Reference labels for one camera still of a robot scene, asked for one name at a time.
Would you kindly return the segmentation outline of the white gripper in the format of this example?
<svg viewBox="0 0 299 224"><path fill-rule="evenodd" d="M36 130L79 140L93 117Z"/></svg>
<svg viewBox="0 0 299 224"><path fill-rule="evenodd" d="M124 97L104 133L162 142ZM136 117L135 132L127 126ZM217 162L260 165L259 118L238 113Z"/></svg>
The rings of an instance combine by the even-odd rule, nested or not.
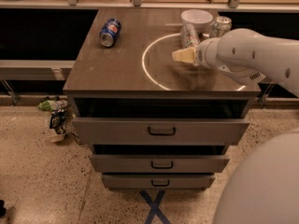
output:
<svg viewBox="0 0 299 224"><path fill-rule="evenodd" d="M221 61L217 58L219 41L218 38L209 38L201 42L197 48L178 49L172 52L172 58L177 62L195 62L198 66L216 68L221 65Z"/></svg>

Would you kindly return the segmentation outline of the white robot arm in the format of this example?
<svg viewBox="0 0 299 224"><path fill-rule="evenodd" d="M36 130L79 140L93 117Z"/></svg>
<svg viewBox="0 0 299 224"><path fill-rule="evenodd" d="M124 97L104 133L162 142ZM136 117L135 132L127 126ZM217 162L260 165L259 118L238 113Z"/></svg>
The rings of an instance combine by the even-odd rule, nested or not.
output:
<svg viewBox="0 0 299 224"><path fill-rule="evenodd" d="M243 66L299 96L299 41L234 29L172 53L206 68ZM268 140L236 168L220 197L213 224L299 224L299 129Z"/></svg>

